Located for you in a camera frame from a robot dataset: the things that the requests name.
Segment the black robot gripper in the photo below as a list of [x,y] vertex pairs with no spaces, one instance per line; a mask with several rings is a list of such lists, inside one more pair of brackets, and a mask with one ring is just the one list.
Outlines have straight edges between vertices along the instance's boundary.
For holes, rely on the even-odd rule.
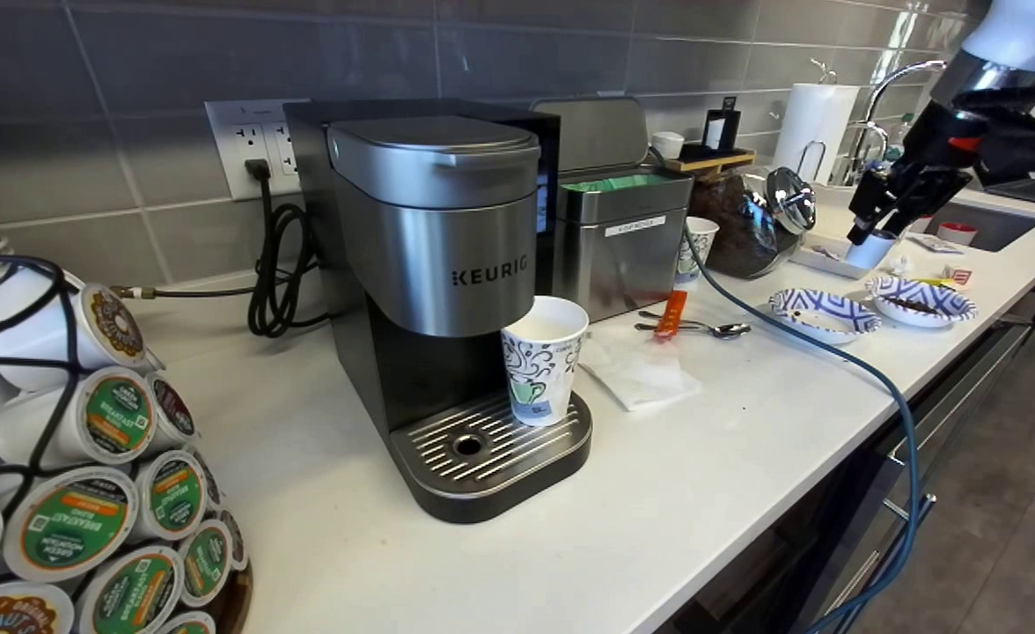
[[971,179],[986,130],[981,116],[930,103],[905,134],[905,152],[886,175],[865,172],[860,179],[849,201],[857,213],[849,238],[903,237],[908,217],[939,212]]

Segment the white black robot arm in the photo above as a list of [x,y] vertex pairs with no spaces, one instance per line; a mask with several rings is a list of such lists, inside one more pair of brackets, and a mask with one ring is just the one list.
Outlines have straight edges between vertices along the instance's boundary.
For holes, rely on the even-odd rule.
[[994,0],[886,166],[865,166],[849,238],[893,238],[960,186],[1035,172],[1035,0]]

